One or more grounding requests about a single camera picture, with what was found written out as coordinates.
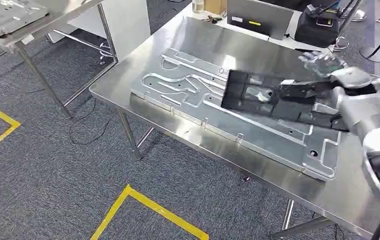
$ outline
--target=laptop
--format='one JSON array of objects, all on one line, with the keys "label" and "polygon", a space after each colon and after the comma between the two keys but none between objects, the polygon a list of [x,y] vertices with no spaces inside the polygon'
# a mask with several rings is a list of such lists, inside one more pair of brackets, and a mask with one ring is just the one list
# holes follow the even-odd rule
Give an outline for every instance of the laptop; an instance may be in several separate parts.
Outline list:
[{"label": "laptop", "polygon": [[257,0],[228,0],[227,23],[282,40],[293,10]]}]

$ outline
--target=black bag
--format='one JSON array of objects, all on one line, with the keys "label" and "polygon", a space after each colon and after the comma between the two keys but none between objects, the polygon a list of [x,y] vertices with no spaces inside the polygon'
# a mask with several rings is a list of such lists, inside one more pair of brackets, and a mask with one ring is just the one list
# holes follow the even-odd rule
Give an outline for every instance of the black bag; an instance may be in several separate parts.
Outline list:
[{"label": "black bag", "polygon": [[305,9],[300,15],[294,40],[326,48],[336,43],[338,35],[339,22],[337,20],[309,17],[308,10]]}]

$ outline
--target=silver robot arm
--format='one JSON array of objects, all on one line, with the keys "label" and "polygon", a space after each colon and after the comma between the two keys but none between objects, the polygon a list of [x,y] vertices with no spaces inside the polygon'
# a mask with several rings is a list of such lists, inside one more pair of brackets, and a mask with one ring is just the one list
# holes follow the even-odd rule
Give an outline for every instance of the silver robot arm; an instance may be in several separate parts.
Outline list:
[{"label": "silver robot arm", "polygon": [[[351,133],[357,135],[364,151],[363,172],[380,199],[380,78],[348,67],[340,58],[305,53],[305,68],[336,83],[332,101]],[[372,239],[380,238],[380,224]]]}]

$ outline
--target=aluminum plate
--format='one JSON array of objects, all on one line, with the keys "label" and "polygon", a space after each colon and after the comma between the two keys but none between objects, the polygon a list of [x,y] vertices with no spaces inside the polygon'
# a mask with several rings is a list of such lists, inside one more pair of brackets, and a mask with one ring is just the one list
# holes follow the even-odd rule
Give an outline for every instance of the aluminum plate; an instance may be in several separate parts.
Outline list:
[{"label": "aluminum plate", "polygon": [[47,13],[45,6],[31,0],[0,0],[0,36],[13,33]]},{"label": "aluminum plate", "polygon": [[167,49],[131,91],[253,151],[322,181],[332,180],[341,133],[220,107],[228,70]]}]

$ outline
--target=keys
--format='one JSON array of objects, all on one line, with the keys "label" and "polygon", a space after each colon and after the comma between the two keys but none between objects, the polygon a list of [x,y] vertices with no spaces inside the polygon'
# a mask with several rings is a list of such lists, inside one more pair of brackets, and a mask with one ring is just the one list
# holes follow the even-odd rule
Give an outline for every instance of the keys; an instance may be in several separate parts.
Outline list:
[{"label": "keys", "polygon": [[222,21],[222,20],[223,20],[222,17],[212,17],[211,15],[208,15],[207,19],[205,19],[204,21],[211,24],[217,24],[219,21]]}]

